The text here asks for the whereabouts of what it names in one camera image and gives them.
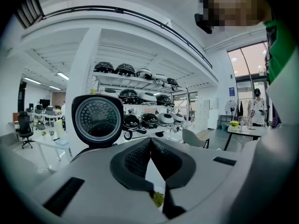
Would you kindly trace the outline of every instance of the pedestal fan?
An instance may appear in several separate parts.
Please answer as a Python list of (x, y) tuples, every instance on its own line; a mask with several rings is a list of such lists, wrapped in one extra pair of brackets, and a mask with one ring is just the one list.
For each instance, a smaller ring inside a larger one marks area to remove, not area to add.
[(231, 121), (233, 121), (233, 117), (237, 111), (237, 104), (230, 100), (225, 105), (225, 114), (231, 114)]

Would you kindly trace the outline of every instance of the green moss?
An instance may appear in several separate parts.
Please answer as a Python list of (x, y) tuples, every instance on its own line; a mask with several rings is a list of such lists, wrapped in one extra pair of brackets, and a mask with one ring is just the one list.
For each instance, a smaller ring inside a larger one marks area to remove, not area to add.
[(161, 207), (164, 202), (164, 195), (162, 193), (155, 192), (153, 199), (157, 207)]

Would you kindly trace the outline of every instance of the ceiling light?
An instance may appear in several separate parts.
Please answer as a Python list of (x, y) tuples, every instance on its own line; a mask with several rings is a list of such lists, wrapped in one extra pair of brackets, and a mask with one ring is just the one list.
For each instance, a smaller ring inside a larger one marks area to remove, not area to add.
[(56, 87), (54, 87), (54, 86), (52, 86), (52, 85), (50, 85), (49, 87), (51, 87), (51, 88), (53, 88), (53, 89), (55, 89), (55, 90), (59, 90), (59, 91), (61, 91), (61, 89), (56, 88)]
[(28, 80), (28, 81), (31, 81), (31, 82), (33, 82), (33, 83), (36, 83), (36, 84), (41, 84), (41, 83), (39, 83), (39, 82), (37, 82), (37, 81), (35, 81), (35, 80), (31, 80), (31, 79), (29, 79), (29, 78), (27, 78), (27, 77), (25, 77), (24, 79), (26, 79), (26, 80)]
[(65, 74), (63, 74), (61, 72), (59, 72), (57, 74), (60, 75), (62, 78), (66, 79), (66, 80), (69, 80), (69, 78)]

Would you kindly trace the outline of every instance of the black table leg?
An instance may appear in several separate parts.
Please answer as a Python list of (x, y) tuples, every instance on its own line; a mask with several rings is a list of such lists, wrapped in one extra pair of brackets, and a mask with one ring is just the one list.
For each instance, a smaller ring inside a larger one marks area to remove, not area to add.
[(230, 142), (230, 139), (232, 138), (232, 135), (233, 135), (233, 133), (229, 133), (229, 137), (228, 137), (228, 140), (226, 141), (226, 145), (225, 145), (223, 151), (226, 151), (226, 149), (228, 148), (228, 144), (229, 144), (229, 142)]

